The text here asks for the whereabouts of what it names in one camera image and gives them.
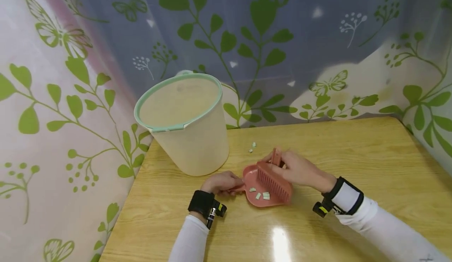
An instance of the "shower curtain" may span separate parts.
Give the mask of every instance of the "shower curtain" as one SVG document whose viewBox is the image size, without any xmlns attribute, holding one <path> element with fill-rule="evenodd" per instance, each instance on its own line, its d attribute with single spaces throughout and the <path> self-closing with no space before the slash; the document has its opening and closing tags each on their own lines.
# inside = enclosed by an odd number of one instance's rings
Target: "shower curtain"
<svg viewBox="0 0 452 262">
<path fill-rule="evenodd" d="M 452 0 L 0 1 L 1 261 L 99 260 L 151 141 L 134 103 L 184 69 L 228 129 L 390 114 L 452 173 Z"/>
</svg>

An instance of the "right hand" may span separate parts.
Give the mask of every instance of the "right hand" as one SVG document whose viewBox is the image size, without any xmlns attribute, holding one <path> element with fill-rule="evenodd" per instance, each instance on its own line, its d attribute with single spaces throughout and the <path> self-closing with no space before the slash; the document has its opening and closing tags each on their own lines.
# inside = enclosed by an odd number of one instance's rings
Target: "right hand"
<svg viewBox="0 0 452 262">
<path fill-rule="evenodd" d="M 265 156 L 262 161 L 269 162 L 272 153 Z M 281 152 L 282 161 L 286 169 L 270 164 L 271 169 L 293 184 L 315 188 L 321 193 L 329 193 L 336 184 L 336 177 L 317 168 L 311 161 L 291 150 Z"/>
</svg>

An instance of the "pink brush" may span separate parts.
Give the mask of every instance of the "pink brush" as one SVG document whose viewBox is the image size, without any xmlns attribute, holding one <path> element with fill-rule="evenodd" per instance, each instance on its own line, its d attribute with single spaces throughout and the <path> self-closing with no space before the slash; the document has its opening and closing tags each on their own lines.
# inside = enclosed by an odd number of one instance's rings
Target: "pink brush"
<svg viewBox="0 0 452 262">
<path fill-rule="evenodd" d="M 271 163 L 281 167 L 281 153 L 273 149 Z M 274 173 L 268 163 L 259 161 L 255 165 L 247 166 L 243 170 L 244 184 L 232 188 L 229 191 L 244 191 L 248 201 L 256 207 L 268 207 L 290 203 L 292 197 L 292 184 Z M 258 193 L 270 193 L 270 200 L 265 200 L 261 196 L 256 199 Z"/>
</svg>

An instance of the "left hand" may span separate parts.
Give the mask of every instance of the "left hand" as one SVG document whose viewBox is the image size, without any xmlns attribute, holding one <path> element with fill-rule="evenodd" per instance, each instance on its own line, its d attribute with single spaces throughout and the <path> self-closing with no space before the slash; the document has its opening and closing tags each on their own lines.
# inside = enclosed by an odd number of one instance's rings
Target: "left hand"
<svg viewBox="0 0 452 262">
<path fill-rule="evenodd" d="M 242 184 L 243 180 L 241 178 L 231 171 L 225 171 L 212 175 L 206 179 L 200 190 L 218 195 L 235 195 L 234 191 L 229 192 L 227 190 Z"/>
</svg>

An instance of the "mint green rim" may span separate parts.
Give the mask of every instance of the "mint green rim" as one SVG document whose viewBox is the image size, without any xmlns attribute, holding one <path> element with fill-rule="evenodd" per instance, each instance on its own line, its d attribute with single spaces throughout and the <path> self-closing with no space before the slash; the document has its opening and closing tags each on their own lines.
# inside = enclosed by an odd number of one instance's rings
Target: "mint green rim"
<svg viewBox="0 0 452 262">
<path fill-rule="evenodd" d="M 146 101 L 146 99 L 148 99 L 149 96 L 151 96 L 153 93 L 155 93 L 157 90 L 161 89 L 162 87 L 167 86 L 168 84 L 172 84 L 172 83 L 174 83 L 176 81 L 180 81 L 180 80 L 186 80 L 188 78 L 203 78 L 205 80 L 213 81 L 217 85 L 217 87 L 219 89 L 218 97 L 215 100 L 215 102 L 212 104 L 212 106 L 210 108 L 208 108 L 208 110 L 206 110 L 204 113 L 200 114 L 196 118 L 193 118 L 187 122 L 177 124 L 174 126 L 167 126 L 167 127 L 151 127 L 149 125 L 146 125 L 146 123 L 144 123 L 140 119 L 140 110 L 143 106 L 144 101 Z M 137 101 L 137 104 L 135 105 L 135 109 L 134 109 L 135 120 L 137 120 L 137 122 L 140 125 L 142 125 L 143 127 L 148 128 L 149 131 L 151 131 L 151 132 L 176 131 L 179 129 L 184 129 L 188 124 L 195 122 L 198 119 L 201 119 L 202 117 L 205 116 L 205 114 L 209 113 L 218 104 L 218 102 L 220 102 L 222 95 L 223 95 L 223 88 L 221 87 L 221 83 L 217 78 L 215 78 L 211 75 L 208 75 L 208 74 L 193 73 L 193 72 L 187 71 L 187 72 L 183 73 L 182 75 L 175 76 L 175 77 L 169 78 L 167 80 L 164 80 L 163 82 L 156 84 L 155 86 L 151 87 L 147 92 L 145 92 L 140 97 L 140 99 Z"/>
</svg>

